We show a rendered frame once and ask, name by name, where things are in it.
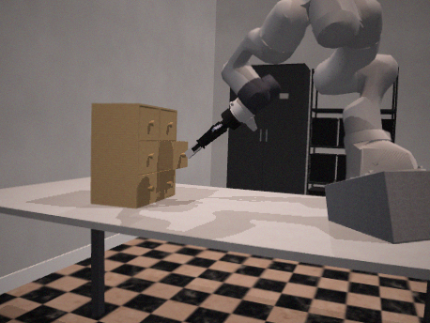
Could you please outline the brown wooden drawer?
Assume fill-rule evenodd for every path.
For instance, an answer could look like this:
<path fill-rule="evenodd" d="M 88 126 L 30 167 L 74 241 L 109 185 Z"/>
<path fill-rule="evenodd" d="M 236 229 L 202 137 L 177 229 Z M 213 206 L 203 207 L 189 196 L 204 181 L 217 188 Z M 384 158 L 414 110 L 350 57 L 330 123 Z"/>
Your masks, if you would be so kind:
<path fill-rule="evenodd" d="M 161 111 L 160 138 L 176 138 L 177 114 Z"/>
<path fill-rule="evenodd" d="M 175 194 L 175 170 L 159 171 L 159 199 Z"/>
<path fill-rule="evenodd" d="M 138 175 L 138 207 L 155 200 L 158 200 L 157 172 Z"/>
<path fill-rule="evenodd" d="M 160 141 L 159 169 L 175 170 L 188 167 L 188 158 L 184 154 L 188 142 Z"/>
<path fill-rule="evenodd" d="M 159 143 L 157 141 L 139 141 L 138 173 L 157 170 Z"/>
<path fill-rule="evenodd" d="M 140 107 L 139 138 L 159 138 L 159 110 Z"/>

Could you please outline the tan wooden chest of drawers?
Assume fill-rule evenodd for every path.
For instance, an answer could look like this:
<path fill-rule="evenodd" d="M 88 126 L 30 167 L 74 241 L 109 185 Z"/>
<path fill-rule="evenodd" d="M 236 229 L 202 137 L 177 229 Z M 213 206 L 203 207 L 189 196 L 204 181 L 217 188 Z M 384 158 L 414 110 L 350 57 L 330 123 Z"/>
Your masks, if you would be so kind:
<path fill-rule="evenodd" d="M 149 106 L 149 107 L 147 107 Z M 139 138 L 140 107 L 160 112 L 159 138 Z M 159 199 L 158 169 L 138 173 L 139 141 L 176 141 L 160 138 L 161 108 L 141 103 L 92 103 L 91 113 L 91 204 L 141 208 Z M 177 114 L 177 110 L 167 111 Z M 158 200 L 138 207 L 138 175 L 157 172 Z"/>

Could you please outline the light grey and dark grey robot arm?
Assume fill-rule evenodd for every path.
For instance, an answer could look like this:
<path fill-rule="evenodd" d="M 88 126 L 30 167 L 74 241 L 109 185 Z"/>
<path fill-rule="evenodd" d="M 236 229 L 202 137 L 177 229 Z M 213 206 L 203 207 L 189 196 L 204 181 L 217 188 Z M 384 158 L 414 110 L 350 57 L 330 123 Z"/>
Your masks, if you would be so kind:
<path fill-rule="evenodd" d="M 252 131 L 257 130 L 253 117 L 278 96 L 281 88 L 270 74 L 260 81 L 250 57 L 283 63 L 311 25 L 319 45 L 337 48 L 315 69 L 315 89 L 321 95 L 360 93 L 342 114 L 346 180 L 382 171 L 426 171 L 410 151 L 391 143 L 391 134 L 382 130 L 382 98 L 398 76 L 394 58 L 377 54 L 382 24 L 377 0 L 279 1 L 262 27 L 250 31 L 223 65 L 223 80 L 238 97 L 230 102 L 231 113 Z"/>

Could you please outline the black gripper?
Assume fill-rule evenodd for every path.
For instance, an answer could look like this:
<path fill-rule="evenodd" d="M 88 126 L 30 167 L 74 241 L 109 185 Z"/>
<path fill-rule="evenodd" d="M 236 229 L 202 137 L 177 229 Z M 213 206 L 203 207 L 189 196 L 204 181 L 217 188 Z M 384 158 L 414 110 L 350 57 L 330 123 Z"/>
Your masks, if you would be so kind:
<path fill-rule="evenodd" d="M 222 113 L 222 118 L 223 121 L 217 122 L 215 126 L 213 125 L 199 140 L 196 140 L 197 143 L 184 152 L 188 159 L 196 154 L 200 149 L 205 148 L 205 146 L 214 141 L 220 135 L 227 132 L 228 128 L 235 130 L 241 125 L 241 122 L 233 116 L 229 108 Z"/>

